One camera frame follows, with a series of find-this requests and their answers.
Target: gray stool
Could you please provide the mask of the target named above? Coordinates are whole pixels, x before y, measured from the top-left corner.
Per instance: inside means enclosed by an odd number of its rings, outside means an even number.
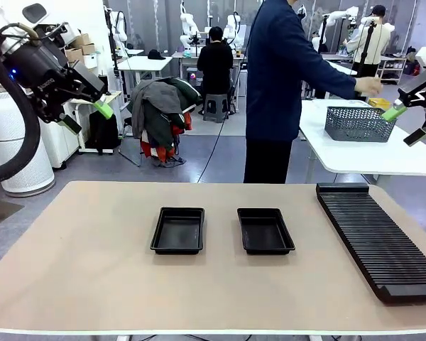
[[[204,121],[222,123],[229,111],[227,94],[207,94],[204,105]]]

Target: wire basket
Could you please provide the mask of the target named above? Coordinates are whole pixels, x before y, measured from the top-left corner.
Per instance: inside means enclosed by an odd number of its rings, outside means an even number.
[[[379,108],[328,107],[325,131],[335,141],[387,142],[396,120],[381,118]]]

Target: black plastic tray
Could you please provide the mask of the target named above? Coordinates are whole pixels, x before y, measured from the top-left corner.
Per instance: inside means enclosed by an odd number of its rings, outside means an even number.
[[[157,254],[198,254],[204,248],[203,208],[161,208],[150,249]]]
[[[248,254],[288,254],[295,250],[281,211],[239,208],[243,248]]]
[[[369,195],[366,184],[317,184],[317,198],[384,303],[426,302],[426,256]]]

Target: slotted rack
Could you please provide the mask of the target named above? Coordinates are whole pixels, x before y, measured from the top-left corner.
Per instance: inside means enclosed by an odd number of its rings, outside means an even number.
[[[426,256],[369,195],[366,184],[317,184],[317,198],[384,303],[426,302]]]

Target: red garment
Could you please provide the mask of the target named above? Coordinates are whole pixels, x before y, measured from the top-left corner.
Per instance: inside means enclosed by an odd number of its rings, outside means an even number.
[[[185,118],[186,130],[192,130],[191,114],[189,112],[185,112],[183,116]],[[180,129],[174,124],[171,124],[170,128],[172,130],[172,136],[174,136],[174,139],[178,135],[185,133],[184,129]],[[148,142],[142,141],[142,139],[141,139],[141,148],[146,158],[149,158],[150,156],[152,156],[150,144]],[[170,151],[166,151],[164,147],[157,147],[154,149],[156,150],[156,153],[158,154],[158,158],[164,163],[167,162],[169,158],[175,155],[175,148],[172,148]]]

